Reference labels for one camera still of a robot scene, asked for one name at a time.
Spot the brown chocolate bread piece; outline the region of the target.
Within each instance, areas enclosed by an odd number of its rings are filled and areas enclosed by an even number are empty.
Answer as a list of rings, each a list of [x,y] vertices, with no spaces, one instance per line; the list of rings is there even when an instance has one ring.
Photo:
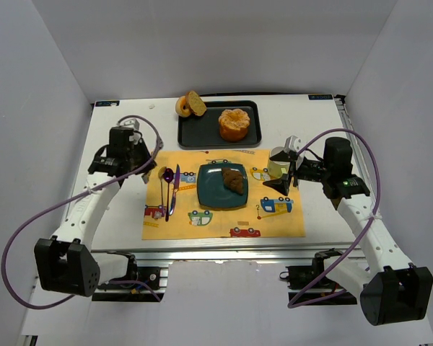
[[[239,170],[224,167],[222,168],[222,178],[227,189],[238,195],[244,194],[244,177]]]

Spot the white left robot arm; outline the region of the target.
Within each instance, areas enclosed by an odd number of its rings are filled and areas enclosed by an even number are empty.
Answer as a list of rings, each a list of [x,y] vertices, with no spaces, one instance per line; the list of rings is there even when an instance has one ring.
[[[136,260],[125,252],[92,254],[92,241],[111,200],[130,172],[149,181],[156,167],[137,120],[126,120],[110,129],[109,142],[89,166],[84,191],[66,220],[49,239],[34,247],[42,289],[90,297],[99,285],[111,280],[126,282],[138,277]]]

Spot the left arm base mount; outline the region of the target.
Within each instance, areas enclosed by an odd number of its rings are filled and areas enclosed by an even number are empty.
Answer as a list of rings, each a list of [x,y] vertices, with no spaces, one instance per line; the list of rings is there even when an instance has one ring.
[[[145,265],[140,262],[132,274],[99,286],[92,301],[159,303],[164,298],[167,280],[167,266]]]

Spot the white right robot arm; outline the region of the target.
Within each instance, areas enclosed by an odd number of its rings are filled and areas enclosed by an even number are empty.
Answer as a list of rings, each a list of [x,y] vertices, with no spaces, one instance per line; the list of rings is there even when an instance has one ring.
[[[300,180],[319,182],[324,195],[345,220],[360,247],[367,268],[349,260],[349,252],[330,249],[312,259],[312,280],[289,302],[303,306],[301,296],[319,283],[334,282],[340,293],[349,293],[359,303],[373,326],[422,320],[432,292],[433,276],[427,267],[417,267],[396,244],[377,214],[377,199],[370,195],[364,180],[353,174],[353,150],[346,138],[325,141],[323,158],[304,157],[301,140],[291,136],[269,159],[287,163],[278,179],[265,183],[282,195]]]

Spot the silver metal tongs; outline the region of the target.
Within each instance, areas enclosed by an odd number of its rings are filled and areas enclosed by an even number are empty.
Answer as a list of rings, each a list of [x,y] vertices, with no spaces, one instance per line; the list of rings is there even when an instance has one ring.
[[[141,178],[142,178],[144,184],[147,184],[149,182],[152,171],[157,166],[155,159],[157,158],[157,154],[162,150],[163,146],[164,146],[163,140],[159,140],[156,144],[156,148],[153,150],[153,152],[151,152],[152,161],[151,161],[150,165],[148,166],[148,168],[145,170],[145,172],[143,172],[141,174]]]

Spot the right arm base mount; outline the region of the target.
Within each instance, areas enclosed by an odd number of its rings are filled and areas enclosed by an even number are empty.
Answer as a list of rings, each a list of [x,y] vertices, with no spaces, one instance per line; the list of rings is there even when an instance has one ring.
[[[307,284],[316,279],[324,271],[324,260],[333,260],[342,255],[336,249],[317,252],[310,265],[291,265],[279,273],[280,281],[287,284],[289,300],[299,293]],[[314,286],[309,288],[294,303],[312,306],[350,306],[357,305],[357,300],[344,290],[337,282],[326,277],[321,278]]]

